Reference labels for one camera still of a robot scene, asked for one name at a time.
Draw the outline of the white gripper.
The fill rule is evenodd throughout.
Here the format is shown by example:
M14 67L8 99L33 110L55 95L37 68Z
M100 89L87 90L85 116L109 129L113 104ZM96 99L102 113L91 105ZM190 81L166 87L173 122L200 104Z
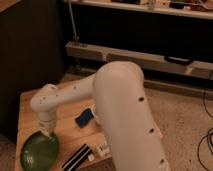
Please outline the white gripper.
M51 136L57 122L56 112L42 112L38 114L39 130L46 136Z

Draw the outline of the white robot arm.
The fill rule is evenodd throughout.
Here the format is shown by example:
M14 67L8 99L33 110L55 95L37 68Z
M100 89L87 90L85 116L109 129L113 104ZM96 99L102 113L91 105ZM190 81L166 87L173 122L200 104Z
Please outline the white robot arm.
M95 74L62 89L45 85L30 101L39 127L48 135L57 107L92 98L116 171L171 171L144 90L141 68L110 62Z

